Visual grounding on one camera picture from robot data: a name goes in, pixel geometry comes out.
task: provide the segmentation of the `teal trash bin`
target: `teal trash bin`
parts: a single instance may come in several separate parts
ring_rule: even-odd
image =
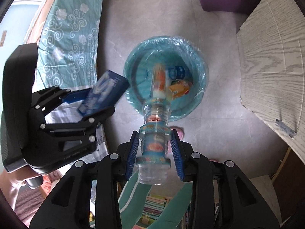
[[[124,66],[124,76],[130,83],[125,94],[140,114],[143,114],[144,101],[149,98],[153,67],[157,63],[166,68],[183,66],[190,70],[193,86],[187,95],[172,101],[169,121],[186,117],[201,103],[208,84],[209,70],[202,52],[181,37],[169,36],[147,39],[133,49]]]

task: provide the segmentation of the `pink slipper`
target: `pink slipper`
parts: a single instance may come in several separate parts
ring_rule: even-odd
[[[169,128],[170,128],[171,130],[176,129],[176,130],[177,130],[177,133],[178,133],[178,136],[179,136],[179,139],[180,139],[180,140],[183,140],[183,138],[184,138],[184,131],[183,131],[182,128],[177,127],[177,126],[170,126]],[[167,153],[171,153],[172,150],[171,150],[170,140],[167,142],[167,145],[168,145]]]

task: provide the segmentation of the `floor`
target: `floor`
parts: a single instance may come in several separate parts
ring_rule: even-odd
[[[103,0],[98,72],[123,73],[124,63],[141,41],[157,35],[183,36],[204,54],[209,84],[202,103],[186,118],[171,123],[184,128],[184,141],[220,162],[231,159],[249,177],[274,174],[287,150],[268,126],[240,104],[240,62],[236,32],[245,15],[205,12],[199,0]],[[143,125],[125,97],[105,124],[110,151],[129,141]],[[173,195],[181,187],[174,164],[167,185],[155,192]]]

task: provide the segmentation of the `blue box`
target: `blue box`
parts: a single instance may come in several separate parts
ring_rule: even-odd
[[[126,78],[107,70],[96,86],[89,91],[78,111],[81,115],[87,116],[114,106],[128,88],[129,82]]]

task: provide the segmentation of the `person's arm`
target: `person's arm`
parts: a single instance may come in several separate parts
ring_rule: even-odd
[[[40,174],[37,174],[28,165],[12,173],[7,173],[4,170],[0,174],[0,188],[13,210],[15,209],[17,195],[21,186],[25,185],[26,180],[38,176]]]

